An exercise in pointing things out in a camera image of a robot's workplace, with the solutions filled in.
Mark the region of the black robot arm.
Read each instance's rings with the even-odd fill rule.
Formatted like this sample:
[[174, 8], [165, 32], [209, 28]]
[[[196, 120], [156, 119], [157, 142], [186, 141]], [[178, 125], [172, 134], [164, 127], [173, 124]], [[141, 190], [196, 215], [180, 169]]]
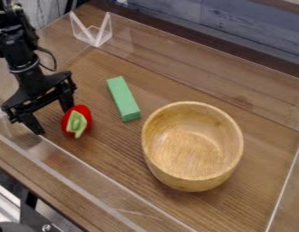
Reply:
[[0, 58], [6, 60], [8, 70], [18, 82], [18, 89], [2, 103], [1, 109], [12, 123], [22, 123], [40, 135], [45, 130], [33, 113], [58, 101], [64, 112], [73, 106], [77, 89], [72, 72], [45, 75], [36, 50], [54, 55], [38, 45], [38, 35], [29, 22], [21, 3], [0, 0]]

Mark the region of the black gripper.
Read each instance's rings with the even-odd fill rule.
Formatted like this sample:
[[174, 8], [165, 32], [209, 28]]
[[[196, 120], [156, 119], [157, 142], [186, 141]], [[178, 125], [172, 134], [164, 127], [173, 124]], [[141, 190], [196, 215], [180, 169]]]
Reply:
[[72, 72], [45, 75], [40, 67], [9, 68], [9, 72], [16, 76], [20, 87], [2, 103], [1, 109], [12, 123], [22, 122], [36, 135], [41, 135], [45, 130], [32, 113], [53, 101], [58, 101], [64, 112], [74, 105], [73, 93], [77, 87]]

